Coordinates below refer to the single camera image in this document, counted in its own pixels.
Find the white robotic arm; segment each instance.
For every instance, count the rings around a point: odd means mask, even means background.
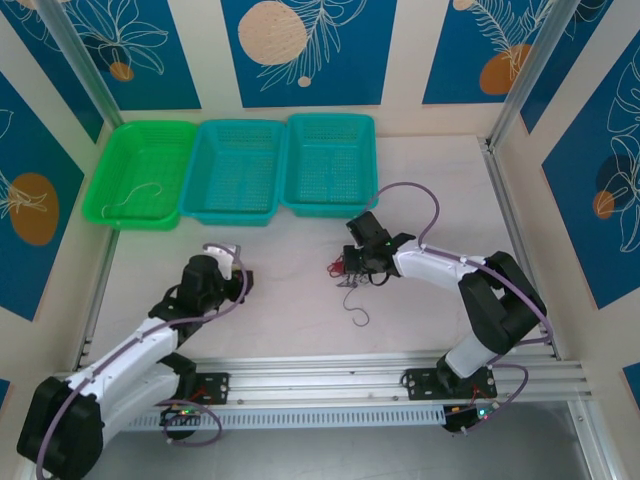
[[[356,246],[344,247],[345,273],[419,278],[461,293],[472,332],[437,365],[438,380],[451,398],[456,398],[466,379],[492,359],[508,353],[539,321],[515,292],[477,266],[499,272],[540,311],[546,312],[522,270],[504,252],[488,258],[468,257],[418,245],[415,237],[404,233],[391,238],[371,212],[352,220],[347,228]]]
[[[196,388],[195,363],[175,350],[202,322],[172,321],[203,317],[225,300],[240,302],[243,288],[246,295],[253,285],[252,272],[246,271],[245,277],[226,258],[232,256],[228,252],[237,255],[238,249],[225,246],[224,250],[207,248],[207,255],[191,257],[181,283],[170,288],[149,318],[102,359],[64,381],[50,377],[42,382],[31,401],[18,453],[35,462],[44,444],[46,470],[64,480],[80,479],[133,419],[167,399],[191,397]],[[77,396],[63,410],[53,437],[45,441],[54,416],[72,393]]]

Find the white wall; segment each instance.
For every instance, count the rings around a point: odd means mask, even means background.
[[[422,98],[451,0],[398,0],[382,104],[377,107],[244,109],[219,0],[169,0],[189,63],[201,111],[123,112],[126,121],[213,118],[284,120],[299,112],[347,111],[376,119],[380,135],[474,134],[486,136],[501,103],[423,106]]]
[[[596,309],[541,164],[639,28],[640,2],[615,0],[531,136],[518,121],[498,151],[563,353],[582,361],[629,478],[640,412],[622,368],[640,361],[640,290]]]
[[[35,320],[0,308],[0,378],[12,384],[0,419],[0,469],[2,478],[11,478],[19,464],[15,448],[34,388],[48,375],[72,366],[81,340],[108,230],[89,224],[80,207],[110,132],[103,131],[94,145],[2,15],[0,71],[85,173]]]

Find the floor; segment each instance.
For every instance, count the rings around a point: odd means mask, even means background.
[[[473,136],[378,139],[380,186],[411,180],[434,190],[441,216],[427,242],[472,255],[511,251],[478,140]],[[392,235],[418,234],[434,207],[423,192],[386,192],[375,214]],[[383,288],[364,286],[343,309],[326,267],[353,240],[340,219],[295,217],[280,209],[268,227],[211,227],[183,218],[171,232],[124,231],[120,235],[89,361],[124,340],[146,318],[205,242],[238,244],[255,287],[232,315],[207,325],[181,347],[191,358],[290,357],[395,353],[450,348],[470,330],[457,291],[409,279]]]

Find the blue wall panel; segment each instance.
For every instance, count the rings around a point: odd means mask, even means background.
[[[83,178],[0,74],[0,307],[34,319]]]
[[[245,108],[379,105],[396,0],[222,0]]]
[[[640,33],[543,164],[599,308],[640,287]]]

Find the purple cable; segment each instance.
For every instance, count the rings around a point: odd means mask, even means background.
[[[390,183],[389,185],[386,185],[386,186],[382,187],[380,190],[378,190],[378,193],[376,193],[373,197],[371,197],[371,200],[369,200],[369,203],[367,203],[367,206],[364,207],[364,211],[362,213],[364,213],[367,210],[369,210],[371,208],[371,205],[373,205],[373,202],[375,202],[376,199],[383,192],[386,192],[387,190],[389,190],[391,188],[394,188],[394,187],[415,187],[415,188],[419,188],[423,192],[427,193],[431,197],[431,199],[433,200],[433,203],[434,203],[434,205],[436,207],[436,211],[434,212],[433,218],[429,222],[429,225],[426,226],[426,228],[422,231],[422,233],[418,237],[418,245],[422,245],[422,240],[427,235],[427,233],[429,233],[429,230],[431,230],[431,228],[433,228],[433,226],[438,221],[438,217],[440,216],[440,202],[438,201],[438,197],[436,197],[436,194],[433,193],[429,188],[425,187],[424,185],[420,185],[419,183],[415,183],[415,182],[395,182],[395,183]]]
[[[449,260],[454,260],[460,263],[467,263],[469,265],[471,265],[472,267],[477,268],[478,270],[483,271],[484,273],[491,275],[493,278],[495,278],[496,280],[498,280],[502,285],[504,285],[506,288],[508,288],[509,290],[511,290],[529,309],[531,309],[531,311],[534,313],[534,315],[536,317],[538,317],[538,320],[540,320],[540,322],[544,325],[544,327],[547,330],[547,335],[541,338],[533,338],[531,340],[523,340],[521,342],[518,343],[518,345],[530,345],[532,343],[544,343],[544,342],[548,342],[553,338],[553,328],[551,327],[551,323],[549,322],[549,319],[546,317],[546,315],[544,313],[542,313],[542,311],[538,308],[538,306],[533,303],[533,301],[527,297],[522,290],[520,290],[518,287],[516,287],[513,283],[511,283],[507,278],[505,278],[504,276],[500,275],[498,272],[496,272],[495,270],[492,270],[491,268],[487,267],[486,265],[482,265],[481,263],[478,262],[474,262],[471,259],[466,259],[466,260],[462,260],[461,257],[459,257],[458,255],[454,255],[452,253],[449,252],[441,252],[439,250],[435,250],[433,248],[424,246],[422,247],[423,251],[427,252],[427,253],[431,253],[433,255],[438,255],[440,257],[443,258],[447,258]]]
[[[209,415],[211,418],[213,418],[213,421],[216,422],[216,425],[218,425],[218,433],[216,433],[215,437],[210,438],[209,440],[205,440],[204,442],[183,442],[180,440],[173,440],[171,437],[169,437],[169,426],[172,423],[174,423],[176,419],[181,418],[180,415],[176,415],[175,417],[172,417],[169,420],[167,420],[167,422],[165,422],[164,424],[164,428],[162,429],[162,434],[165,436],[167,441],[170,441],[171,445],[175,445],[177,447],[207,447],[209,445],[213,445],[214,443],[216,443],[222,436],[222,422],[220,421],[220,418],[218,418],[218,416],[215,413],[213,413],[204,405],[200,405],[199,403],[191,402],[189,400],[164,400],[160,402],[157,406],[170,407],[172,405],[188,405],[190,407],[195,408],[200,413]]]
[[[522,379],[522,383],[516,389],[516,391],[513,392],[511,396],[509,396],[509,398],[507,398],[491,415],[489,415],[489,418],[476,423],[475,425],[465,429],[464,432],[460,432],[460,433],[464,433],[466,435],[467,433],[476,430],[477,428],[479,428],[480,426],[484,425],[489,420],[494,418],[498,414],[498,412],[500,412],[504,407],[512,403],[518,397],[518,395],[522,393],[522,391],[524,390],[524,387],[527,386],[527,383],[529,383],[529,371],[522,365],[516,365],[513,363],[499,363],[497,365],[494,365],[493,368],[517,368],[518,370],[522,370],[522,372],[524,373],[524,378]]]
[[[229,308],[221,311],[221,312],[216,312],[216,313],[211,314],[209,316],[180,318],[180,319],[177,319],[177,320],[172,320],[170,322],[163,323],[161,325],[156,325],[155,327],[150,328],[149,330],[146,330],[145,332],[142,333],[142,336],[141,336],[140,339],[137,339],[137,338],[131,339],[129,342],[125,343],[122,347],[120,347],[117,351],[115,351],[113,353],[113,355],[111,355],[104,362],[102,362],[93,371],[93,377],[96,377],[97,375],[102,373],[109,365],[111,365],[113,362],[115,362],[123,353],[125,353],[127,350],[129,350],[131,347],[133,347],[135,344],[139,343],[142,339],[147,338],[149,335],[153,335],[158,330],[162,330],[163,328],[169,328],[169,327],[176,326],[176,325],[183,325],[185,323],[197,323],[197,322],[208,323],[208,322],[210,322],[212,320],[215,320],[216,318],[220,318],[220,317],[232,312],[233,310],[236,309],[236,307],[238,305],[240,305],[240,303],[244,299],[245,294],[247,293],[247,283],[248,283],[247,270],[245,269],[244,264],[242,263],[242,261],[240,260],[240,257],[238,255],[236,255],[233,251],[231,251],[229,248],[225,247],[224,245],[218,245],[216,243],[206,243],[205,245],[203,245],[202,248],[206,250],[207,247],[219,248],[222,251],[228,253],[229,255],[231,255],[233,257],[234,262],[237,263],[238,266],[240,267],[240,271],[242,272],[242,289],[240,290],[240,295],[231,304],[231,306]],[[49,444],[51,443],[51,438],[53,437],[53,433],[55,432],[56,427],[60,423],[60,420],[62,419],[62,416],[69,409],[69,406],[75,400],[75,398],[80,394],[82,389],[85,388],[92,381],[95,381],[95,380],[88,379],[88,378],[82,380],[82,382],[80,382],[78,384],[78,386],[71,392],[71,394],[69,394],[67,399],[62,403],[62,405],[60,406],[60,409],[54,415],[53,420],[51,420],[51,424],[49,425],[49,428],[47,429],[46,433],[44,434],[44,437],[42,439],[42,444],[40,445],[40,450],[38,451],[38,457],[37,457],[37,462],[36,462],[36,478],[37,478],[37,480],[47,480],[46,477],[44,476],[44,473],[43,473],[44,457],[45,457],[45,454],[47,452],[47,449],[49,448]]]
[[[415,182],[395,182],[395,183],[390,183],[389,185],[386,185],[386,186],[382,187],[380,190],[378,190],[378,193],[376,193],[373,197],[371,197],[371,200],[369,200],[369,203],[365,207],[364,211],[366,212],[367,210],[369,210],[371,208],[371,205],[373,204],[373,202],[375,202],[375,200],[383,192],[385,192],[385,191],[387,191],[387,190],[389,190],[391,188],[394,188],[394,187],[405,187],[405,186],[406,187],[419,188],[420,190],[426,192],[433,199],[433,203],[435,204],[435,208],[436,208],[436,211],[433,214],[433,218],[431,219],[429,224],[422,231],[422,233],[420,233],[420,236],[418,237],[418,245],[420,245],[422,247],[423,251],[431,253],[432,255],[438,255],[440,257],[447,258],[449,260],[454,260],[456,262],[461,262],[462,263],[461,257],[459,257],[457,255],[453,255],[453,254],[451,254],[449,252],[441,252],[439,250],[435,250],[433,248],[427,247],[423,242],[424,237],[433,228],[433,226],[435,225],[436,221],[438,220],[438,217],[440,216],[440,202],[438,201],[438,198],[436,197],[435,193],[433,193],[429,188],[425,187],[424,185],[420,185],[419,183],[415,183]],[[546,315],[544,313],[542,313],[542,311],[540,311],[538,306],[535,303],[533,303],[529,299],[529,297],[527,297],[522,292],[522,290],[520,290],[518,287],[516,287],[507,278],[505,278],[504,276],[500,275],[495,270],[492,270],[492,269],[490,269],[489,267],[487,267],[485,265],[482,265],[480,263],[474,262],[473,260],[469,260],[469,259],[466,260],[466,263],[468,263],[472,267],[475,267],[475,268],[485,272],[488,275],[491,275],[493,278],[495,278],[500,283],[502,283],[502,285],[504,285],[506,288],[511,290],[520,300],[522,300],[522,302],[524,302],[524,304],[527,307],[529,307],[531,309],[531,311],[534,313],[534,315],[536,317],[538,317],[538,320],[540,320],[540,322],[544,325],[545,329],[547,330],[547,335],[546,336],[540,337],[540,338],[532,338],[530,340],[523,340],[523,341],[518,343],[519,346],[531,345],[531,344],[534,344],[534,343],[546,343],[546,342],[550,342],[552,340],[552,338],[553,338],[553,328],[551,327],[551,322],[549,322],[549,319],[546,317]],[[502,358],[500,355],[496,356],[494,359],[492,359],[489,362],[489,364],[492,364],[493,362],[496,362],[500,358]]]

